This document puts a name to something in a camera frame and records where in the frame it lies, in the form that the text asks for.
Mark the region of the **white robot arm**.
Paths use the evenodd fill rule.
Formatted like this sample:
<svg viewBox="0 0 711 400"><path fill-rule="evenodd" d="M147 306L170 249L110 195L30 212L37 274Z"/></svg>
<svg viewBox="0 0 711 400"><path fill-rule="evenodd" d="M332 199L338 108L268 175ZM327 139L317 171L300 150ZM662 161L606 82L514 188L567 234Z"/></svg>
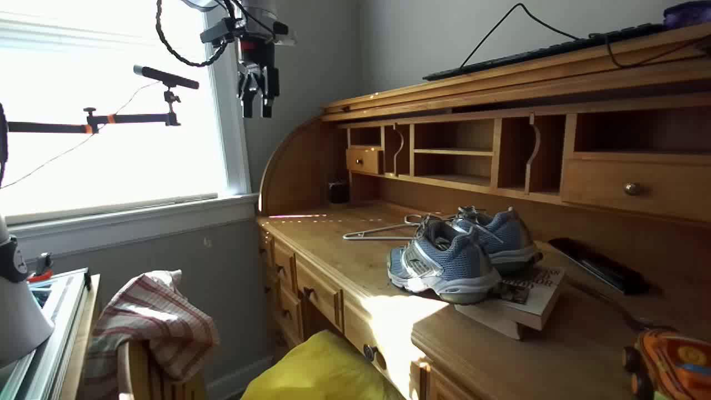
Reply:
<svg viewBox="0 0 711 400"><path fill-rule="evenodd" d="M224 6L227 15L200 34L213 46L235 48L235 97L244 117L268 117L280 95L275 46L288 35L274 0L182 0L197 11Z"/></svg>

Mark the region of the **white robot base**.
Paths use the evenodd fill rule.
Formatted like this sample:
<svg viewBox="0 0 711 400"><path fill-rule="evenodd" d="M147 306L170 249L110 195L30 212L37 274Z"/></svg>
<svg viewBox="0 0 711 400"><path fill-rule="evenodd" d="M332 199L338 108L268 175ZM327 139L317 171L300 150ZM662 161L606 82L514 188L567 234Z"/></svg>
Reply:
<svg viewBox="0 0 711 400"><path fill-rule="evenodd" d="M0 218L0 366L24 358L54 332L52 320L30 292L29 274L18 237Z"/></svg>

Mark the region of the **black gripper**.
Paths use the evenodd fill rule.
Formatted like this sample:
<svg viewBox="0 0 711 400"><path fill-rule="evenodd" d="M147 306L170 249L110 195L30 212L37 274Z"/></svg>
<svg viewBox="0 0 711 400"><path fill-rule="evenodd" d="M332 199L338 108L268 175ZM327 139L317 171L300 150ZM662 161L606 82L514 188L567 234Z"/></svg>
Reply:
<svg viewBox="0 0 711 400"><path fill-rule="evenodd" d="M244 117L254 117L255 94L260 94L260 115L272 117L274 97L280 95L275 68L275 44L263 37L238 39L238 95Z"/></svg>

